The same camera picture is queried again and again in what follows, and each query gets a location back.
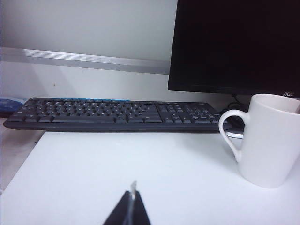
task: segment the white wall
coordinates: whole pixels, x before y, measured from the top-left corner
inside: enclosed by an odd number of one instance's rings
[[[202,101],[218,110],[233,101],[225,94],[169,91],[168,75],[5,61],[0,68],[2,96]]]
[[[177,0],[1,0],[1,46],[170,61]]]

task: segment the computer monitor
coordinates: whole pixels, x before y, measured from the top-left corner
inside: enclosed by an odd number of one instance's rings
[[[300,1],[178,0],[168,89],[300,97]]]

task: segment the black keyboard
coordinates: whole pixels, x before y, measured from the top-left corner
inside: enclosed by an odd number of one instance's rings
[[[207,103],[82,98],[29,99],[4,126],[49,131],[218,131],[220,114]],[[224,128],[231,126],[225,122]]]

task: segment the mug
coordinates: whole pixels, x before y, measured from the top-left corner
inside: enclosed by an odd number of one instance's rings
[[[264,188],[276,188],[286,179],[300,154],[300,101],[271,94],[251,98],[249,111],[229,110],[219,120],[219,130],[232,149],[241,175]],[[245,123],[240,149],[223,130],[230,116]]]

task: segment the space bar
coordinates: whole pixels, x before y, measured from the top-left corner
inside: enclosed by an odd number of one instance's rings
[[[57,116],[53,123],[114,123],[111,116]]]

